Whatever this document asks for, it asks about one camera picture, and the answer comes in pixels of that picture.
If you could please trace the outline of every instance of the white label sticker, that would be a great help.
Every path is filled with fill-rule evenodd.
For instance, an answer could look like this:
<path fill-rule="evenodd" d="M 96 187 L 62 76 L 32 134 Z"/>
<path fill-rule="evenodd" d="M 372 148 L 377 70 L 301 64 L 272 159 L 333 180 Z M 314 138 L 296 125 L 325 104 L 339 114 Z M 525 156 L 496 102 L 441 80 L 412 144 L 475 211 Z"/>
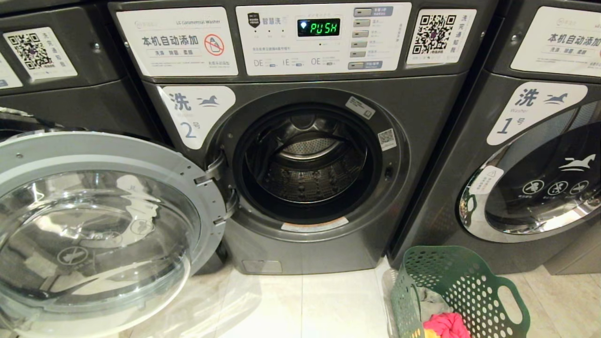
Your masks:
<path fill-rule="evenodd" d="M 284 223 L 282 224 L 282 230 L 291 231 L 291 232 L 320 232 L 330 229 L 335 229 L 337 227 L 341 227 L 345 224 L 348 224 L 349 220 L 346 217 L 341 217 L 337 220 L 333 220 L 325 223 L 318 224 L 292 224 L 292 223 Z"/>
<path fill-rule="evenodd" d="M 238 75 L 223 7 L 124 11 L 117 19 L 146 76 Z"/>
<path fill-rule="evenodd" d="M 472 195 L 490 194 L 497 181 L 503 176 L 503 169 L 487 165 L 469 187 Z"/>
<path fill-rule="evenodd" d="M 601 13 L 540 7 L 511 68 L 601 77 Z"/>
<path fill-rule="evenodd" d="M 526 82 L 511 95 L 486 142 L 501 144 L 540 120 L 580 102 L 588 92 L 585 85 Z"/>
<path fill-rule="evenodd" d="M 215 123 L 236 102 L 226 86 L 167 86 L 158 88 L 182 142 L 200 149 Z"/>
<path fill-rule="evenodd" d="M 421 10 L 407 64 L 456 63 L 477 10 Z"/>
<path fill-rule="evenodd" d="M 52 28 L 26 29 L 3 35 L 33 80 L 77 76 Z"/>
<path fill-rule="evenodd" d="M 394 137 L 394 130 L 392 128 L 378 133 L 377 139 L 380 141 L 382 151 L 386 151 L 397 146 L 397 139 Z"/>
<path fill-rule="evenodd" d="M 248 75 L 397 69 L 410 2 L 238 6 Z"/>
<path fill-rule="evenodd" d="M 0 54 L 0 90 L 16 87 L 23 87 L 23 84 L 6 62 L 4 56 Z"/>
<path fill-rule="evenodd" d="M 375 109 L 364 104 L 363 102 L 361 102 L 359 99 L 357 99 L 354 96 L 351 96 L 349 98 L 349 100 L 346 102 L 345 106 L 347 106 L 348 109 L 356 112 L 357 114 L 365 117 L 367 120 L 369 120 L 372 116 L 374 116 L 374 113 L 376 112 Z"/>

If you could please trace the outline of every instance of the control button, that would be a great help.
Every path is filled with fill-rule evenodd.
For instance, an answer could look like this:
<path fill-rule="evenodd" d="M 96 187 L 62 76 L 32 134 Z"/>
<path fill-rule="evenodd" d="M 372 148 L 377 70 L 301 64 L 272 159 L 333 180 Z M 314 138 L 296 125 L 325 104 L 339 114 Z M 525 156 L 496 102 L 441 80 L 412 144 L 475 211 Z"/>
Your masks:
<path fill-rule="evenodd" d="M 363 69 L 364 67 L 363 62 L 349 62 L 349 69 Z"/>
<path fill-rule="evenodd" d="M 355 17 L 371 16 L 371 8 L 355 8 Z"/>
<path fill-rule="evenodd" d="M 368 37 L 370 36 L 369 31 L 353 31 L 353 37 Z"/>
<path fill-rule="evenodd" d="M 352 57 L 352 58 L 362 58 L 364 56 L 365 56 L 365 51 L 350 53 L 350 57 Z"/>
<path fill-rule="evenodd" d="M 351 42 L 350 47 L 351 48 L 363 48 L 363 47 L 367 47 L 367 41 Z"/>
<path fill-rule="evenodd" d="M 353 21 L 353 27 L 369 27 L 371 20 L 355 20 Z"/>

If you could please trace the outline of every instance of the tile floor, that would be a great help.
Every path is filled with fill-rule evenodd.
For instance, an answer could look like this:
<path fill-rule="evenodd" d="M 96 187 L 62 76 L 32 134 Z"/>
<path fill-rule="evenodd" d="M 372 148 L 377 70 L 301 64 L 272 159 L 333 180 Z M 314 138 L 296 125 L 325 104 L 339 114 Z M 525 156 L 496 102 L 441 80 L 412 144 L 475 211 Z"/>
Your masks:
<path fill-rule="evenodd" d="M 156 317 L 107 338 L 390 338 L 388 269 L 382 260 L 341 274 L 256 276 L 228 265 L 192 277 Z M 541 266 L 506 277 L 529 309 L 529 338 L 601 337 L 601 274 L 550 276 Z"/>

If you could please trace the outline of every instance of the green plastic basket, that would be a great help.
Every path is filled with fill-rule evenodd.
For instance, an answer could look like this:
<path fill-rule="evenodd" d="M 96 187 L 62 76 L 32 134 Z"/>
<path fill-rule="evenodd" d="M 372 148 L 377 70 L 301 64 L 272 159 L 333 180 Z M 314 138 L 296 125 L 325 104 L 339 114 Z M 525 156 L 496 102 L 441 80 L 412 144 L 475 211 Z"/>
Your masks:
<path fill-rule="evenodd" d="M 498 289 L 507 286 L 522 312 L 512 322 Z M 412 247 L 392 289 L 391 302 L 399 338 L 424 337 L 416 287 L 440 294 L 454 312 L 460 313 L 472 338 L 526 338 L 530 315 L 516 286 L 498 277 L 475 252 L 463 247 Z"/>

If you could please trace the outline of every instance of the qr code sticker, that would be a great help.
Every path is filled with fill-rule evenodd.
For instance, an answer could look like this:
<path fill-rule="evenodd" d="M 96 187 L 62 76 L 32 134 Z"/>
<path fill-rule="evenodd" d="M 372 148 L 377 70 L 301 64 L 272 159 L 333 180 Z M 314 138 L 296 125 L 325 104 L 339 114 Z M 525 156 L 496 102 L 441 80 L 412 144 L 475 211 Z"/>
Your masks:
<path fill-rule="evenodd" d="M 27 69 L 55 67 L 37 33 L 9 35 L 7 39 Z"/>
<path fill-rule="evenodd" d="M 381 133 L 377 134 L 378 140 L 380 141 L 380 146 L 382 147 L 382 151 L 394 148 L 397 146 L 397 140 L 394 137 L 394 130 L 392 128 L 385 130 Z"/>
<path fill-rule="evenodd" d="M 425 15 L 419 18 L 418 32 L 413 41 L 413 54 L 438 54 L 447 48 L 456 15 Z"/>

